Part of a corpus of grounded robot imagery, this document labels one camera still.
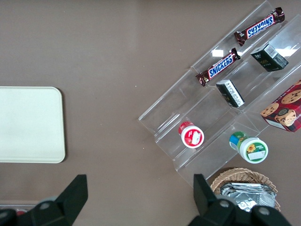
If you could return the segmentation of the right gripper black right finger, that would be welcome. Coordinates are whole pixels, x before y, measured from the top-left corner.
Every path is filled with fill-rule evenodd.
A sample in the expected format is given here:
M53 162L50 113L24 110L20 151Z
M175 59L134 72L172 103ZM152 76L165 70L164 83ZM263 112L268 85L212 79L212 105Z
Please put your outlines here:
M190 226L246 226L244 214L231 201L218 199L202 174L193 178L193 197L198 215Z

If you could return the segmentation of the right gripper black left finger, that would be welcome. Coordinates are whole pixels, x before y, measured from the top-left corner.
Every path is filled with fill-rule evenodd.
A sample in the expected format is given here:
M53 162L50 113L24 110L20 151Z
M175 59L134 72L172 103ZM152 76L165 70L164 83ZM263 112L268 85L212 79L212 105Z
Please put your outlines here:
M19 226L71 226L88 198L87 176L77 175L54 200L39 203L17 218Z

